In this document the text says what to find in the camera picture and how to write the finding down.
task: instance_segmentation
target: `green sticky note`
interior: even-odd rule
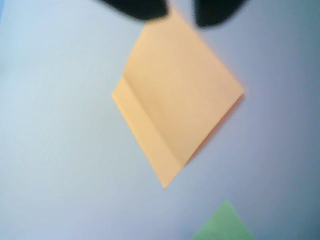
[[[255,240],[229,201],[215,212],[192,240]]]

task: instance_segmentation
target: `folded paper edge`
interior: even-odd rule
[[[176,157],[154,127],[124,77],[119,81],[112,98],[163,188],[167,188],[184,166],[179,165]]]

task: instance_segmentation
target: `white surface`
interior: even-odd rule
[[[143,26],[93,0],[7,0],[0,239],[187,240],[226,198],[259,240],[319,237],[320,8],[301,2],[252,0],[201,33],[247,97],[163,191],[111,99]]]

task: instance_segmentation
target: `orange sticky note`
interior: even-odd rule
[[[112,97],[166,188],[243,93],[171,9],[145,25]]]

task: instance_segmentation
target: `sticky note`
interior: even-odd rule
[[[229,201],[215,212],[192,240],[255,240]]]
[[[166,188],[243,93],[171,7],[145,25],[112,97]]]

